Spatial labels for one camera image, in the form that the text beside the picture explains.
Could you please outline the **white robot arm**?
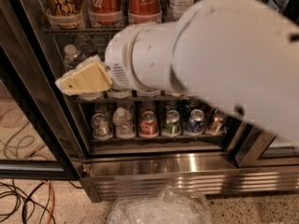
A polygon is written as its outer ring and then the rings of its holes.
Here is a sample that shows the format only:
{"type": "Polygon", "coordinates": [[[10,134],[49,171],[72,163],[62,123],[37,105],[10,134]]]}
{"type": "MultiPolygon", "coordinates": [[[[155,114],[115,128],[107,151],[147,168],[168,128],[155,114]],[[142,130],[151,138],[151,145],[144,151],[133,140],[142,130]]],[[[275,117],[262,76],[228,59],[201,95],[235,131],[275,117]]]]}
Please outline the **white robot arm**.
{"type": "Polygon", "coordinates": [[[55,84],[66,95],[113,86],[187,94],[299,141],[299,27],[255,0],[201,0],[178,21],[129,25],[105,57],[55,84]]]}

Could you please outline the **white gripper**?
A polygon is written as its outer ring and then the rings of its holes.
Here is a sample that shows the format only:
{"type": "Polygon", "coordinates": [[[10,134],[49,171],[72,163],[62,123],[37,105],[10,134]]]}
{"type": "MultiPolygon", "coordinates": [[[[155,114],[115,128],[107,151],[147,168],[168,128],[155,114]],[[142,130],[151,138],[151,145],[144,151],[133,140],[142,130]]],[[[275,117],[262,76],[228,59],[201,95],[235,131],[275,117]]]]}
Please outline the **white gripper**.
{"type": "Polygon", "coordinates": [[[55,85],[68,96],[108,91],[113,82],[122,89],[141,91],[144,86],[137,79],[133,66],[134,45],[140,32],[137,28],[125,28],[109,41],[105,51],[109,74],[95,55],[63,74],[55,85]]]}

